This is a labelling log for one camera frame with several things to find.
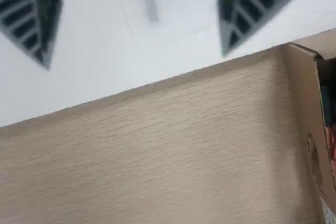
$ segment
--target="light wood surface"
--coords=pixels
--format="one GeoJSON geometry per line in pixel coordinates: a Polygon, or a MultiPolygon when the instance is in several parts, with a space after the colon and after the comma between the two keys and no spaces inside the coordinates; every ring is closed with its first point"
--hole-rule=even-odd
{"type": "Polygon", "coordinates": [[[273,49],[0,129],[0,223],[317,223],[304,152],[273,49]]]}

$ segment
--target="cardboard flap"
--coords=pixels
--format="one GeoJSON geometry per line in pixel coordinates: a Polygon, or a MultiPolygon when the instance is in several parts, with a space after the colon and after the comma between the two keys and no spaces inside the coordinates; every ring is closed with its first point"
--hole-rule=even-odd
{"type": "Polygon", "coordinates": [[[336,57],[336,29],[298,39],[293,43],[318,52],[325,60],[336,57]]]}
{"type": "Polygon", "coordinates": [[[321,194],[335,199],[331,204],[336,206],[336,191],[320,100],[320,83],[314,61],[316,53],[293,44],[283,45],[282,50],[291,80],[301,138],[306,145],[308,143],[307,158],[312,176],[321,194]]]}

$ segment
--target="printed label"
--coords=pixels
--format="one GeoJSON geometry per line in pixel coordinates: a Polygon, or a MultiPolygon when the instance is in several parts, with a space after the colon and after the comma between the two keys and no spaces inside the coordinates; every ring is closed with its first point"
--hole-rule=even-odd
{"type": "Polygon", "coordinates": [[[324,200],[321,198],[323,213],[324,213],[324,219],[326,224],[336,224],[336,216],[332,213],[330,208],[327,206],[327,204],[324,202],[324,200]]]}

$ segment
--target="wood grain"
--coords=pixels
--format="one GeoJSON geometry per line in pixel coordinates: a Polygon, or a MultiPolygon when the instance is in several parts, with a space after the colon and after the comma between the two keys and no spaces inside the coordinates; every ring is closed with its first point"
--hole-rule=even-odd
{"type": "Polygon", "coordinates": [[[317,223],[277,49],[130,94],[0,129],[0,223],[317,223]]]}

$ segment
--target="cardboard box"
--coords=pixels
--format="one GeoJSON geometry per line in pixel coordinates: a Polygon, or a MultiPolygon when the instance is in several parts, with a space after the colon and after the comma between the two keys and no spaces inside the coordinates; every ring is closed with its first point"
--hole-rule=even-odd
{"type": "Polygon", "coordinates": [[[336,223],[336,186],[326,138],[320,80],[336,57],[336,29],[280,46],[321,218],[336,223]]]}

